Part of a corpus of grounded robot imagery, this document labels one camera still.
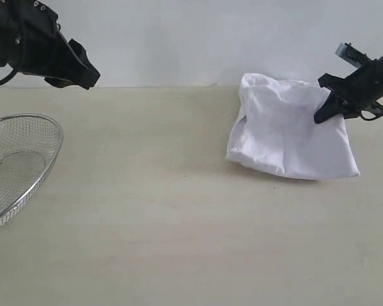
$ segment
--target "crumpled fabric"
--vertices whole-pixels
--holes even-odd
[[[329,91],[318,84],[245,74],[227,159],[292,179],[358,176],[343,116],[322,124],[313,121],[328,96]]]

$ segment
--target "beige table surface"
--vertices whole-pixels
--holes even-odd
[[[383,119],[348,121],[359,178],[225,160],[235,87],[0,89],[0,116],[64,127],[0,229],[0,306],[383,305]]]

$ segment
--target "metal mesh basket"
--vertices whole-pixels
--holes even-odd
[[[63,142],[60,125],[42,115],[0,118],[0,226],[40,188]]]

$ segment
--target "white towel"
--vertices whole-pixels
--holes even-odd
[[[227,159],[293,179],[358,176],[343,116],[322,124],[313,121],[328,95],[318,84],[246,74]]]

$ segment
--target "wire mesh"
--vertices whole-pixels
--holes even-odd
[[[63,142],[60,125],[42,115],[0,119],[0,226],[43,184]]]

